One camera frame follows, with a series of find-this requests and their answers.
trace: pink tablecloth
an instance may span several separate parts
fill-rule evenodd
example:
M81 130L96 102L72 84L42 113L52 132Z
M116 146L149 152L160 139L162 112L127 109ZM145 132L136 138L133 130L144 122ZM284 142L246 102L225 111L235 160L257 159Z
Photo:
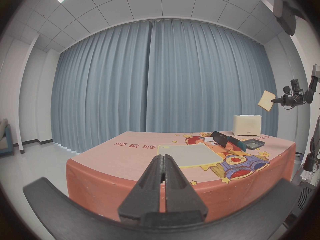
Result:
M160 145L196 145L210 134L125 132L67 161L69 197L97 214L119 220L118 206L158 154ZM254 137L236 138L242 141ZM255 138L266 144L260 149L247 149L246 153L229 142L226 149L214 142L202 143L218 154L222 162L181 169L208 206L207 221L246 206L280 178L290 180L295 143L266 135ZM197 165L197 154L195 156L191 160ZM163 184L161 212L165 211L164 197Z

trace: sofa cushion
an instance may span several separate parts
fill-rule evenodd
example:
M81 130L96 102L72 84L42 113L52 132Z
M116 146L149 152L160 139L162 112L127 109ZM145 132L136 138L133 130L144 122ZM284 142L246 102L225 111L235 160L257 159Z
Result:
M0 139L0 150L4 150L8 148L7 137L3 137Z
M3 135L5 134L7 124L8 124L8 119L6 118L2 119L0 123L0 139L2 139Z

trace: white tile floor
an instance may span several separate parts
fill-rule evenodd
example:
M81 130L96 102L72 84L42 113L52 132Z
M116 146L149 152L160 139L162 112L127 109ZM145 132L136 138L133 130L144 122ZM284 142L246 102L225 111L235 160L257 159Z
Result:
M68 195L65 167L67 160L76 153L53 143L32 143L24 145L24 149L25 154L20 154L18 148L15 148L14 156L0 158L0 183L15 210L30 229L43 240L53 240L31 210L22 187L40 177L46 177L62 193ZM320 170L312 178L311 183L314 185L320 180L319 172ZM285 231L286 228L280 226L270 240L277 240Z

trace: cleaver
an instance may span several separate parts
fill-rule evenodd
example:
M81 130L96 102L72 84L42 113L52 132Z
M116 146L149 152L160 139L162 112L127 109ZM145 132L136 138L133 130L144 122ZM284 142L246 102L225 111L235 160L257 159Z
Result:
M214 131L211 134L211 137L213 137L213 140L217 142L220 146L223 146L224 148L226 147L227 142L231 142L232 144L241 148L243 152L246 152L247 150L247 146L244 143L232 136L227 136L225 134L219 133L218 131Z

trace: knife handle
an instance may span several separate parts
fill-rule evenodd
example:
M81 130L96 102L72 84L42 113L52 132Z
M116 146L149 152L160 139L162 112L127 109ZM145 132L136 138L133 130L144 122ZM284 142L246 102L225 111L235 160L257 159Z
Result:
M232 136L229 136L228 141L231 142L232 144L236 145L237 147L241 148L243 152L246 152L247 146L244 143L242 143L241 141L239 141L238 139L236 139Z

